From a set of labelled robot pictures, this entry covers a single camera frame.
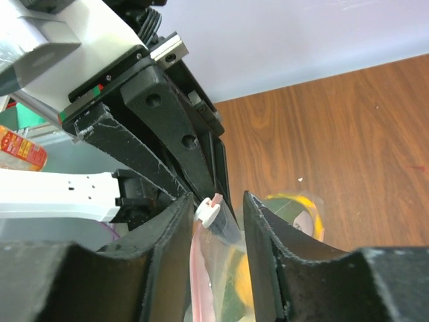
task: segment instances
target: orange can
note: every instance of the orange can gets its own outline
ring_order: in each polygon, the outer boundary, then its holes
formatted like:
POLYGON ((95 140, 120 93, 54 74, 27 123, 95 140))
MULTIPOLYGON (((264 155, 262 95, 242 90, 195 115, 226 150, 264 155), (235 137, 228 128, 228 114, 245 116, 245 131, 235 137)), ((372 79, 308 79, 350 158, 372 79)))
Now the orange can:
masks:
POLYGON ((43 147, 0 125, 0 168, 40 171, 48 161, 43 147))

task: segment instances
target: red mark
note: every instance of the red mark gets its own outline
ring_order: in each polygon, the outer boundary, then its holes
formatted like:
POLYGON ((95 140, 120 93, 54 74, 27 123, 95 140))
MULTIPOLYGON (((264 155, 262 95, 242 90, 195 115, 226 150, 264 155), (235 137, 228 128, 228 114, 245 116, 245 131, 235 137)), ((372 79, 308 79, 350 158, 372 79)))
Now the red mark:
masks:
POLYGON ((422 171, 422 172, 426 172, 426 167, 425 166, 410 166, 410 168, 414 169, 414 170, 419 170, 419 171, 422 171))

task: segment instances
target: white backdrop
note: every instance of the white backdrop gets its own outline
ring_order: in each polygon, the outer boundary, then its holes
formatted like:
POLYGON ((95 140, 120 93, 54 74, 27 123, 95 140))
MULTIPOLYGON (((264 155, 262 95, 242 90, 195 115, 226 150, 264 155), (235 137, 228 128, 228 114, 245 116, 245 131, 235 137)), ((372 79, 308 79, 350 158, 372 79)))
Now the white backdrop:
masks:
POLYGON ((428 0, 169 0, 186 63, 213 101, 429 52, 428 0))

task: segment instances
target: wooden table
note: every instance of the wooden table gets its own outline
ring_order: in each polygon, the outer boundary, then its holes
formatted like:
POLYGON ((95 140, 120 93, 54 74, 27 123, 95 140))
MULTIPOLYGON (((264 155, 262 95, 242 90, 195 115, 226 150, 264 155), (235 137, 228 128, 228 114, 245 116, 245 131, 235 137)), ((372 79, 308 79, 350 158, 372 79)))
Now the wooden table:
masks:
POLYGON ((429 245, 429 55, 217 108, 235 207, 309 191, 334 247, 429 245))

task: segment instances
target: white arm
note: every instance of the white arm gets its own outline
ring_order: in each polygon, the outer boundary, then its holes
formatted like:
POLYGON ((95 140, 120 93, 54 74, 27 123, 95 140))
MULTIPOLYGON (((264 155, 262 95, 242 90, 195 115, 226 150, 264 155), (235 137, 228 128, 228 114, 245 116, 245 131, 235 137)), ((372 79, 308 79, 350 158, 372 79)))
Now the white arm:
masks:
POLYGON ((86 218, 111 221, 119 184, 109 172, 59 174, 0 169, 0 218, 86 218))

